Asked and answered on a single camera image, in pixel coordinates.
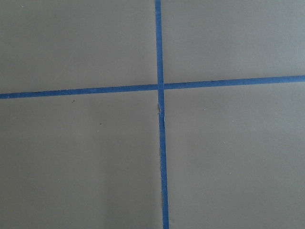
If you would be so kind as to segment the brown paper table cover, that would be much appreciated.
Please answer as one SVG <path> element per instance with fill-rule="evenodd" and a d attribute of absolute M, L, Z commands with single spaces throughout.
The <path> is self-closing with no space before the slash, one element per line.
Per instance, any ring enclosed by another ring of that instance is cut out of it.
<path fill-rule="evenodd" d="M 3 229 L 302 229 L 302 0 L 3 0 Z"/>

